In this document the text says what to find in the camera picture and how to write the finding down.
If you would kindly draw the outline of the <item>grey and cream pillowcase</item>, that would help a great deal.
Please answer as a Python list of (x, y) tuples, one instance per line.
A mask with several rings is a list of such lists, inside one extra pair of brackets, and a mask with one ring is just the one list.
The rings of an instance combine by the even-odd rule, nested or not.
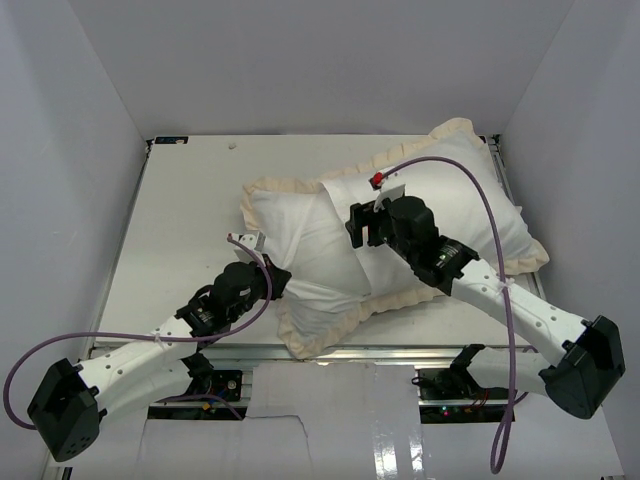
[[(371, 176), (392, 167), (399, 168), (406, 193), (422, 199), (433, 212), (442, 234), (471, 247), (494, 268), (515, 276), (535, 272), (548, 262), (546, 250), (531, 236), (519, 208), (497, 180), (488, 146), (476, 135), (472, 123), (462, 118), (448, 120), (429, 135), (397, 145), (365, 163), (314, 180), (260, 178), (244, 188), (241, 211), (245, 225), (261, 231), (251, 200), (256, 191), (325, 191), (345, 227), (352, 204), (375, 199)], [(371, 293), (359, 305), (334, 316), (299, 317), (283, 294), (277, 307), (278, 335), (294, 357), (320, 354), (373, 315), (438, 297), (438, 291), (414, 277), (393, 251), (382, 252), (384, 265), (391, 269), (388, 280), (373, 278), (372, 252), (354, 251), (371, 286)]]

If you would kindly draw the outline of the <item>white pillow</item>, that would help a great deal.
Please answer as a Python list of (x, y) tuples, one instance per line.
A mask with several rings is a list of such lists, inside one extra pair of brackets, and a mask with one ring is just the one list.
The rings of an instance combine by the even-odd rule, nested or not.
[(295, 316), (334, 316), (366, 300), (371, 286), (327, 192), (251, 195), (264, 250), (291, 273), (284, 299)]

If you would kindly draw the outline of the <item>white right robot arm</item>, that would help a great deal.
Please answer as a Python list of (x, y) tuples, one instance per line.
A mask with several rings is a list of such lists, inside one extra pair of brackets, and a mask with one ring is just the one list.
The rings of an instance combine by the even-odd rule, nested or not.
[(421, 199), (356, 203), (345, 227), (356, 250), (374, 254), (375, 280), (390, 279), (382, 252), (393, 251), (419, 281), (512, 325), (534, 349), (511, 359), (505, 351), (468, 345), (436, 376), (415, 378), (421, 388), (472, 399), (484, 390), (514, 387), (544, 395), (570, 415), (589, 419), (624, 375), (613, 321), (605, 316), (588, 321), (507, 284), (477, 252), (440, 234)]

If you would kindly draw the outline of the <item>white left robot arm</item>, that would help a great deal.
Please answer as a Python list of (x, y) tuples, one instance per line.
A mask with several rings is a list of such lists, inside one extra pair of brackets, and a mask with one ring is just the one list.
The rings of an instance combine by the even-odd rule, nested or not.
[(282, 297), (290, 272), (269, 258), (233, 262), (212, 284), (158, 327), (151, 340), (131, 341), (102, 356), (48, 368), (27, 414), (55, 461), (84, 452), (102, 426), (170, 397), (199, 399), (213, 387), (202, 349), (228, 334), (256, 303)]

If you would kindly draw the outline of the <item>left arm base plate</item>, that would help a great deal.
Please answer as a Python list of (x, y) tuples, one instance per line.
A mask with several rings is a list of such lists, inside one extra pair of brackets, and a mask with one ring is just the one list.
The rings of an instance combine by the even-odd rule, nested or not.
[(245, 418), (249, 394), (242, 370), (216, 370), (212, 379), (198, 390), (191, 388), (191, 400), (161, 402), (148, 409), (149, 420), (241, 421)]

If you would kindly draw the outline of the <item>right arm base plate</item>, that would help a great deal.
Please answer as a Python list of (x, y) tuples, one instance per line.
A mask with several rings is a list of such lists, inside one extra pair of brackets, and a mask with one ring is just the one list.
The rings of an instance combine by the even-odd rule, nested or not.
[(506, 412), (506, 388), (481, 388), (449, 368), (423, 368), (411, 380), (423, 425), (499, 423)]

